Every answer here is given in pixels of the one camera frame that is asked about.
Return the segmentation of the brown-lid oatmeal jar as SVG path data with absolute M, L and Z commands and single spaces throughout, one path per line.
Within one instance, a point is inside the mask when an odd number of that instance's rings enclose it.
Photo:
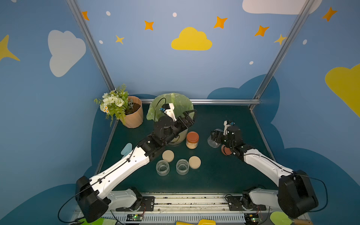
M 187 134 L 186 137 L 186 146 L 189 149 L 195 149 L 198 146 L 199 135 L 197 132 L 191 131 Z
M 221 145 L 221 138 L 223 137 L 223 130 L 222 129 L 215 129 L 211 131 L 210 136 L 207 140 L 208 145 L 212 148 L 218 148 Z

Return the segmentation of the brown jar lid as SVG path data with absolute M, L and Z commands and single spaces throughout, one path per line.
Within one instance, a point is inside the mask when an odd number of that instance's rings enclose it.
M 225 145 L 222 145 L 221 152 L 226 156 L 232 155 L 232 151 L 229 148 L 227 148 Z

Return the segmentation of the beige jar lid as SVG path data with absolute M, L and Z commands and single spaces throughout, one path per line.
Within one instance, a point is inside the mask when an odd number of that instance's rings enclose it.
M 201 166 L 201 160 L 197 156 L 190 157 L 188 163 L 192 169 L 198 169 Z
M 162 158 L 164 161 L 170 163 L 174 160 L 174 152 L 171 150 L 166 150 L 163 152 Z

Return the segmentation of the beige-lid oatmeal jar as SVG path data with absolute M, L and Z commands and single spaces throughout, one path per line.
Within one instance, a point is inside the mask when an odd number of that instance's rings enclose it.
M 160 175 L 160 176 L 168 175 L 169 172 L 170 172 L 169 163 L 166 162 L 165 160 L 160 160 L 156 164 L 156 171 L 157 171 L 157 174 Z
M 189 162 L 185 159 L 180 159 L 176 163 L 176 171 L 179 175 L 186 175 L 189 172 Z

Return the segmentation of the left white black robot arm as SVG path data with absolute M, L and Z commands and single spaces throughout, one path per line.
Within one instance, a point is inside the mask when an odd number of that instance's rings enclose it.
M 155 122 L 153 132 L 142 139 L 125 158 L 91 178 L 83 176 L 77 180 L 75 199 L 88 223 L 98 220 L 108 211 L 113 203 L 109 195 L 118 184 L 160 156 L 174 138 L 194 125 L 196 117 L 191 116 L 192 113 L 197 114 L 197 111 L 185 111 L 183 116 L 176 119 L 162 116 Z

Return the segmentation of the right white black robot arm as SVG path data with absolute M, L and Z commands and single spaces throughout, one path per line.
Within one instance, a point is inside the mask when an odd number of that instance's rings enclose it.
M 271 206 L 280 208 L 291 218 L 297 218 L 318 207 L 319 202 L 308 175 L 302 170 L 294 171 L 282 166 L 244 143 L 237 126 L 227 125 L 225 130 L 212 131 L 211 141 L 229 148 L 234 156 L 267 176 L 278 188 L 251 188 L 244 191 L 241 198 L 244 209 L 251 210 L 257 205 Z

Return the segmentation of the green plastic bin liner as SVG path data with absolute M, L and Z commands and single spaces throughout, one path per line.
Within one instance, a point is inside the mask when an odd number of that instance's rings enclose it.
M 146 119 L 157 122 L 160 117 L 165 116 L 165 114 L 160 111 L 161 107 L 169 103 L 173 103 L 174 105 L 174 115 L 176 118 L 179 116 L 184 117 L 183 112 L 194 109 L 193 103 L 185 95 L 179 93 L 162 94 L 157 96 L 150 104 Z

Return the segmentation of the mesh waste bin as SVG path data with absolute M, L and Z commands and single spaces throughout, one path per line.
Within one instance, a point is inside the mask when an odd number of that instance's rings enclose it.
M 159 100 L 160 103 L 157 105 L 156 109 L 156 116 L 155 116 L 155 120 L 157 121 L 160 118 L 160 114 L 159 110 L 160 107 L 163 104 L 168 104 L 168 103 L 173 103 L 174 104 L 174 113 L 176 118 L 178 118 L 179 116 L 183 116 L 183 112 L 188 111 L 188 110 L 193 110 L 194 106 L 193 103 L 190 101 L 190 99 L 182 94 L 179 93 L 166 93 L 166 94 L 162 94 L 158 97 L 155 98 L 156 99 L 156 104 L 158 103 Z M 186 139 L 186 135 L 188 133 L 188 130 L 184 130 L 183 132 L 179 133 L 179 135 L 177 137 L 175 137 L 170 143 L 169 145 L 179 145 L 180 143 L 182 143 L 185 139 Z

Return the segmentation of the light blue spatula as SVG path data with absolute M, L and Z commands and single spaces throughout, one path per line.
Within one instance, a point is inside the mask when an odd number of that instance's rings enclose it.
M 123 157 L 125 157 L 125 156 L 127 156 L 129 153 L 131 153 L 132 150 L 133 150 L 132 143 L 127 143 L 127 144 L 125 145 L 125 147 L 122 149 L 121 155 L 122 155 Z

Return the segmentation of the artificial white flower plant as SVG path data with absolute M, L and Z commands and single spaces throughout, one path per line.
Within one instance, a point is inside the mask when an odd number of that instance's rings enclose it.
M 134 108 L 133 100 L 129 99 L 125 84 L 109 93 L 104 93 L 101 98 L 94 99 L 94 103 L 99 105 L 100 110 L 106 114 L 107 119 L 111 119 L 110 125 L 112 125 L 114 119 L 121 121 L 124 125 L 126 115 L 132 112 Z

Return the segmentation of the right controller board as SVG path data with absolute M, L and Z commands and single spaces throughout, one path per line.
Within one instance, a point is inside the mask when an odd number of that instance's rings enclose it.
M 260 222 L 259 216 L 256 214 L 245 214 L 245 225 L 258 225 Z

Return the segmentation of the controller board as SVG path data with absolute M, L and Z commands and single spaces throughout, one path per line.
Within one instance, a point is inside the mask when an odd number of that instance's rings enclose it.
M 259 216 L 256 214 L 245 214 L 245 225 L 258 225 L 260 222 Z
M 143 214 L 128 214 L 126 217 L 127 222 L 141 222 L 143 220 Z

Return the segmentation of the left controller board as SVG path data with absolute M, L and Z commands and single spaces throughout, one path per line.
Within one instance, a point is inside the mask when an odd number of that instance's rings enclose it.
M 141 222 L 143 220 L 143 214 L 128 214 L 126 217 L 127 222 Z

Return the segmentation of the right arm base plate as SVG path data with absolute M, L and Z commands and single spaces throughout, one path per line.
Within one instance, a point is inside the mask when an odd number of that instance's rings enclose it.
M 230 211 L 265 211 L 265 205 L 254 204 L 248 196 L 226 195 L 225 200 L 228 203 Z

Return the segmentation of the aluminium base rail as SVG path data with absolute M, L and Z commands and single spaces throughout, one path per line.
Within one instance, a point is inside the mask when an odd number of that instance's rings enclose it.
M 102 218 L 115 219 L 124 225 L 174 224 L 177 221 L 198 223 L 202 219 L 214 220 L 218 224 L 244 224 L 245 214 L 259 216 L 260 225 L 271 224 L 270 214 L 281 211 L 280 208 L 266 206 L 265 211 L 230 211 L 226 195 L 242 196 L 242 194 L 225 193 L 142 193 L 142 197 L 155 197 L 153 211 L 115 211 L 121 208 L 120 198 L 123 191 L 110 194 L 113 203 Z M 141 222 L 127 222 L 128 214 L 142 214 Z

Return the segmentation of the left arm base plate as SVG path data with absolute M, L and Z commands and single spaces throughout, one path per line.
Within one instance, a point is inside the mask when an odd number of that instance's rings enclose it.
M 140 212 L 140 211 L 146 211 L 146 212 L 152 212 L 154 210 L 154 202 L 155 197 L 154 196 L 144 196 L 138 200 L 135 201 L 135 203 L 130 208 L 116 208 L 116 212 Z

